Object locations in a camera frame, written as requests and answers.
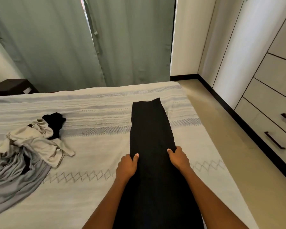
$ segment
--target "white bedspread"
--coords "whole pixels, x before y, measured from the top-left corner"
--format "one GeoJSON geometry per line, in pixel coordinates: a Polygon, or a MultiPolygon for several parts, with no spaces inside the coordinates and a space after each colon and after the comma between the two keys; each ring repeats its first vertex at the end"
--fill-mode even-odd
{"type": "Polygon", "coordinates": [[[28,198],[0,214],[0,229],[81,228],[129,153],[132,103],[157,97],[197,175],[250,229],[258,228],[181,86],[163,82],[0,97],[0,142],[8,131],[59,112],[67,119],[61,139],[76,152],[52,168],[28,198]]]}

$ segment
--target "baseboard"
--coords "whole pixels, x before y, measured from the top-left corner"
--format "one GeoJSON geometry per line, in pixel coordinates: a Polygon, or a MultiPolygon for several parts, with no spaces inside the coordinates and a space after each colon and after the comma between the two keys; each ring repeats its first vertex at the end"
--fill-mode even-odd
{"type": "Polygon", "coordinates": [[[214,96],[214,98],[221,104],[221,106],[232,116],[232,118],[239,124],[239,126],[248,134],[248,136],[256,143],[256,145],[264,152],[264,154],[274,163],[274,165],[283,173],[286,177],[286,163],[264,142],[259,135],[214,91],[214,89],[199,75],[185,75],[186,77],[179,75],[176,78],[181,77],[180,80],[198,79],[202,85],[214,96]]]}
{"type": "Polygon", "coordinates": [[[200,75],[198,74],[190,74],[190,75],[174,75],[170,76],[170,81],[179,81],[179,80],[187,80],[187,79],[198,79],[200,75]]]}

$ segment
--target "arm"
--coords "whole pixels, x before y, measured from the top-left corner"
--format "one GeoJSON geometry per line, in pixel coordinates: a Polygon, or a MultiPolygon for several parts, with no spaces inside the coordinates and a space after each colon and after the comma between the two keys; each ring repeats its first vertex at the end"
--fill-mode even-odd
{"type": "Polygon", "coordinates": [[[170,161],[186,179],[208,229],[248,229],[248,227],[201,181],[190,166],[181,147],[173,153],[168,149],[170,161]]]}
{"type": "Polygon", "coordinates": [[[138,159],[139,154],[133,160],[129,154],[122,157],[113,185],[82,229],[112,229],[124,188],[137,170],[138,159]]]}

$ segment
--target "tiled floor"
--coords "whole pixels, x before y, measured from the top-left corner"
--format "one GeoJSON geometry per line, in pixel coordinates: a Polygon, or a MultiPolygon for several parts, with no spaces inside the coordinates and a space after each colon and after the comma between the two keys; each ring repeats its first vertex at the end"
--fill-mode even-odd
{"type": "Polygon", "coordinates": [[[260,229],[286,228],[286,178],[198,80],[178,81],[260,229]]]}

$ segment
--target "black pants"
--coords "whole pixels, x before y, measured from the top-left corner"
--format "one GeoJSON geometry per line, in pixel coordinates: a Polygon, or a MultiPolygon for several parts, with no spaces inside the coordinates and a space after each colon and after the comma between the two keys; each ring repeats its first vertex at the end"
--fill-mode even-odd
{"type": "Polygon", "coordinates": [[[123,192],[113,228],[203,228],[191,190],[170,162],[176,146],[160,98],[132,105],[130,156],[137,171],[123,192]]]}

